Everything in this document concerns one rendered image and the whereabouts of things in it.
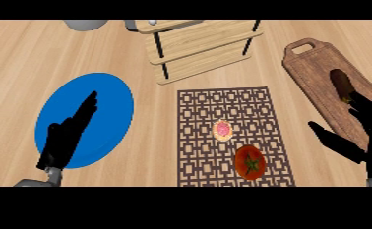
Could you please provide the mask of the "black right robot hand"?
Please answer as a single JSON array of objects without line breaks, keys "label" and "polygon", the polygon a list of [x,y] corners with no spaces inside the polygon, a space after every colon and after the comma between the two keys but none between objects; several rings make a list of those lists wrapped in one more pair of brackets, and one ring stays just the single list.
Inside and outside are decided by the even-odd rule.
[{"label": "black right robot hand", "polygon": [[368,179],[372,180],[372,101],[358,91],[350,94],[350,98],[352,108],[349,109],[349,113],[361,122],[370,136],[367,149],[362,149],[353,141],[328,131],[316,122],[310,121],[309,126],[327,148],[355,163],[367,163]]}]

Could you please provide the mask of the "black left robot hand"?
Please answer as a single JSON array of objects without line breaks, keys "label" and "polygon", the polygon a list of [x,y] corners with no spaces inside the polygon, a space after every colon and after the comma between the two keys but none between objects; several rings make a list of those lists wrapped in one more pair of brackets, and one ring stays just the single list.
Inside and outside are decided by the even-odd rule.
[{"label": "black left robot hand", "polygon": [[46,147],[37,164],[39,169],[65,168],[96,111],[98,92],[93,91],[80,104],[76,114],[61,124],[52,123],[48,127]]}]

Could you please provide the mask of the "pink frosted cupcake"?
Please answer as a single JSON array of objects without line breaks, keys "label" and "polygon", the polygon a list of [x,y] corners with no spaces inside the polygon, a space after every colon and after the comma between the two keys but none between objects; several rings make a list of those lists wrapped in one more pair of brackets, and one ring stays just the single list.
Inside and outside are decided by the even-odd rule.
[{"label": "pink frosted cupcake", "polygon": [[226,120],[219,120],[215,123],[213,135],[220,142],[226,142],[234,137],[234,127]]}]

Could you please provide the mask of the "brown patterned placemat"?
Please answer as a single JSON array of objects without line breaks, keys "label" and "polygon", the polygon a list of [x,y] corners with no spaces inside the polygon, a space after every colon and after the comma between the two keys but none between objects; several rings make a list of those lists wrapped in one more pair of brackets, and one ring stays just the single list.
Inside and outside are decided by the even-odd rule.
[{"label": "brown patterned placemat", "polygon": [[[213,135],[219,120],[232,124],[232,138]],[[235,152],[253,145],[266,161],[265,173],[246,180],[235,171]],[[178,92],[178,185],[181,187],[293,187],[287,149],[268,87]]]}]

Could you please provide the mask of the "wooden tiered shelf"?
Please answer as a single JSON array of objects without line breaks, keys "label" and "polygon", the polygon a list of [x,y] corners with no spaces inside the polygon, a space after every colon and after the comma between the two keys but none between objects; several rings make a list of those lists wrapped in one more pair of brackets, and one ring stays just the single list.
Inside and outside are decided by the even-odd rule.
[{"label": "wooden tiered shelf", "polygon": [[155,81],[166,85],[250,58],[260,20],[136,20]]}]

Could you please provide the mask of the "blue round plate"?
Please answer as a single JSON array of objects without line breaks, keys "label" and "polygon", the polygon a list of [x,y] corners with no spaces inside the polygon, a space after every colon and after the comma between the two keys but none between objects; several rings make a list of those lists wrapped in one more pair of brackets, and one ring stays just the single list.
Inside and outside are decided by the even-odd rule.
[{"label": "blue round plate", "polygon": [[91,73],[73,79],[51,96],[36,124],[39,151],[45,150],[48,126],[71,117],[91,95],[98,92],[98,111],[82,134],[67,169],[98,162],[116,149],[129,131],[135,116],[135,99],[130,87],[114,75]]}]

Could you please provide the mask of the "dark purple eggplant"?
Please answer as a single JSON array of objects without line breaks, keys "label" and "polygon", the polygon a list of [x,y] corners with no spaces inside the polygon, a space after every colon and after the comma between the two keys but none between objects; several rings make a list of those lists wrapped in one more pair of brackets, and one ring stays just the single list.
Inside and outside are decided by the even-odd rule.
[{"label": "dark purple eggplant", "polygon": [[330,79],[331,79],[340,100],[349,103],[352,101],[350,94],[355,92],[355,87],[350,82],[350,78],[347,74],[340,69],[334,69],[330,71]]}]

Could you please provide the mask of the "red tomato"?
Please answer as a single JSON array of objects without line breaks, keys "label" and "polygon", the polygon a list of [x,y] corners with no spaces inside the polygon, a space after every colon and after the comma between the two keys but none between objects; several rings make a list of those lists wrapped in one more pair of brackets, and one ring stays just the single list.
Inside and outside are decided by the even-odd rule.
[{"label": "red tomato", "polygon": [[253,145],[243,146],[235,152],[235,171],[246,180],[256,180],[265,173],[266,161]]}]

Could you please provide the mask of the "brown wooden cutting board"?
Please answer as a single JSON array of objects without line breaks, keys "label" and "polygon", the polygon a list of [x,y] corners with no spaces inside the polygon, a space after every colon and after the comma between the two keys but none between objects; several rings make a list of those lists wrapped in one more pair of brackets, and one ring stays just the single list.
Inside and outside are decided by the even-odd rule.
[{"label": "brown wooden cutting board", "polygon": [[356,91],[372,100],[372,83],[331,43],[305,38],[285,48],[282,65],[305,95],[334,132],[367,148],[370,137],[355,116],[349,113],[350,105],[337,95],[330,78],[330,71],[340,69],[349,76]]}]

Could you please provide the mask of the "grey round bowl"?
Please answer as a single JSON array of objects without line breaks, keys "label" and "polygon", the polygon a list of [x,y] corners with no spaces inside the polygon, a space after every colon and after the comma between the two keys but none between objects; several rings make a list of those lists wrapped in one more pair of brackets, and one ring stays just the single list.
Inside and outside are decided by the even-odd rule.
[{"label": "grey round bowl", "polygon": [[65,20],[68,27],[77,31],[89,31],[98,29],[104,24],[108,23],[107,20]]}]

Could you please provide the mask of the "grey metal object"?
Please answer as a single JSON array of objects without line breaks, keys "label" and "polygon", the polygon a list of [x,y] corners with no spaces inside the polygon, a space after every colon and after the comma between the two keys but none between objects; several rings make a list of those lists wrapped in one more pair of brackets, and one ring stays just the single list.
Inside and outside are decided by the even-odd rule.
[{"label": "grey metal object", "polygon": [[124,20],[126,22],[126,28],[129,31],[139,32],[136,20]]}]

